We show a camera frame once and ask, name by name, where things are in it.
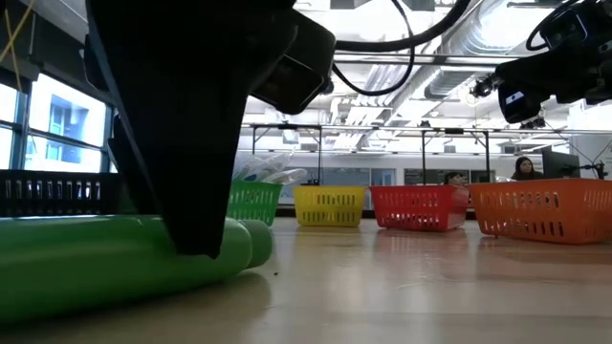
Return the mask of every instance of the plastic basket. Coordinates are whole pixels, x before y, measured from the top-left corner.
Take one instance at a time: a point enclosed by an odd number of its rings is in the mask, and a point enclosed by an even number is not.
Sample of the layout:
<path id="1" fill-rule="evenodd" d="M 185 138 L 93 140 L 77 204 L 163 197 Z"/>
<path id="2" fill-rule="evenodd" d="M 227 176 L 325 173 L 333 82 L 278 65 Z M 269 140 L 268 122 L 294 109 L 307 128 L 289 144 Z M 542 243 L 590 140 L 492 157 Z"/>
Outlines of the plastic basket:
<path id="1" fill-rule="evenodd" d="M 359 226 L 364 186 L 295 186 L 295 216 L 303 226 Z"/>
<path id="2" fill-rule="evenodd" d="M 612 239 L 612 182 L 485 183 L 470 191 L 484 234 L 560 244 Z"/>
<path id="3" fill-rule="evenodd" d="M 236 220 L 260 220 L 271 226 L 283 185 L 237 182 L 231 185 L 227 216 Z"/>
<path id="4" fill-rule="evenodd" d="M 116 214 L 114 173 L 0 170 L 0 217 Z"/>
<path id="5" fill-rule="evenodd" d="M 463 187 L 372 186 L 380 227 L 447 231 L 466 221 L 470 192 Z"/>

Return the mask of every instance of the black basket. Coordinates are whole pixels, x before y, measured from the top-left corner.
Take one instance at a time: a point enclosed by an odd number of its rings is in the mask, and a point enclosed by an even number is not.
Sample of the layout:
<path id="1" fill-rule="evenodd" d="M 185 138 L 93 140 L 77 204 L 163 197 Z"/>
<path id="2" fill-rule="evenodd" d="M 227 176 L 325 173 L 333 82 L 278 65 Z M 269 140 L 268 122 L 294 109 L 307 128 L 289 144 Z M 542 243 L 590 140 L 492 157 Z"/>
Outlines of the black basket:
<path id="1" fill-rule="evenodd" d="M 0 217 L 117 214 L 115 173 L 0 170 Z"/>

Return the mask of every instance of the yellow cable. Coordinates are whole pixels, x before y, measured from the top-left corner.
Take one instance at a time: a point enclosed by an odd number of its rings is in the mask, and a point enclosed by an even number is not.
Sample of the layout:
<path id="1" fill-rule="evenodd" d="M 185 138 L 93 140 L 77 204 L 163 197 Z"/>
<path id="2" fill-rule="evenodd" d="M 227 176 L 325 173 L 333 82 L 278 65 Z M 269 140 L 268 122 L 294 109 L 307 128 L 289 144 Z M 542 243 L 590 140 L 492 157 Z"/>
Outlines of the yellow cable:
<path id="1" fill-rule="evenodd" d="M 36 0 L 30 1 L 30 5 L 28 5 L 28 7 L 26 8 L 26 12 L 23 13 L 21 20 L 19 21 L 19 24 L 17 24 L 17 28 L 15 28 L 14 35 L 9 39 L 9 43 L 7 43 L 7 46 L 4 48 L 4 50 L 0 54 L 0 62 L 2 62 L 4 57 L 7 55 L 7 53 L 9 52 L 9 49 L 13 46 L 15 42 L 15 38 L 17 37 L 17 35 L 19 35 L 19 33 L 21 32 L 21 29 L 26 24 L 26 20 L 28 19 L 28 16 L 30 15 L 30 12 L 32 11 L 32 8 L 35 2 Z"/>
<path id="2" fill-rule="evenodd" d="M 11 31 L 11 20 L 9 19 L 9 11 L 4 10 L 4 17 L 6 18 L 7 23 L 7 32 L 9 33 L 9 39 L 12 38 Z M 11 45 L 11 57 L 12 57 L 12 67 L 15 69 L 15 75 L 17 76 L 17 90 L 19 93 L 22 93 L 23 89 L 21 88 L 21 78 L 19 77 L 19 66 L 17 66 L 17 53 L 15 52 L 15 47 Z"/>

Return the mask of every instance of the black camera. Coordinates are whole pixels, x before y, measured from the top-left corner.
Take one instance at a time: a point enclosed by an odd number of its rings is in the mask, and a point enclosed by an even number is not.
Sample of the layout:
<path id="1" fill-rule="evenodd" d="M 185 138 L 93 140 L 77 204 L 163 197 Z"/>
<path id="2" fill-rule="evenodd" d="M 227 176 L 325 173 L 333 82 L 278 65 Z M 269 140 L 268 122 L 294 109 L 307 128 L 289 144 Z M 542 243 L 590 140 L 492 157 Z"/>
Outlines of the black camera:
<path id="1" fill-rule="evenodd" d="M 471 91 L 477 97 L 497 90 L 508 123 L 536 117 L 541 102 L 584 98 L 593 105 L 612 98 L 612 10 L 610 1 L 569 0 L 530 34 L 527 49 L 547 52 L 502 63 Z M 536 34 L 544 43 L 532 46 Z"/>

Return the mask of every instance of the wooden table surface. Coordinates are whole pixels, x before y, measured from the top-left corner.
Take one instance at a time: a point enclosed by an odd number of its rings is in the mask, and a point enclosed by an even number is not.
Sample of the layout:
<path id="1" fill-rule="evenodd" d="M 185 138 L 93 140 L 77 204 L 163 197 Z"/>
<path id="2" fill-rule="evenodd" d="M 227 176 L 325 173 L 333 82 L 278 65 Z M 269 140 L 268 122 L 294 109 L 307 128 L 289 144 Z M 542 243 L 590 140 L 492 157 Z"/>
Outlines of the wooden table surface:
<path id="1" fill-rule="evenodd" d="M 612 245 L 299 227 L 225 284 L 16 326 L 0 343 L 612 343 Z"/>

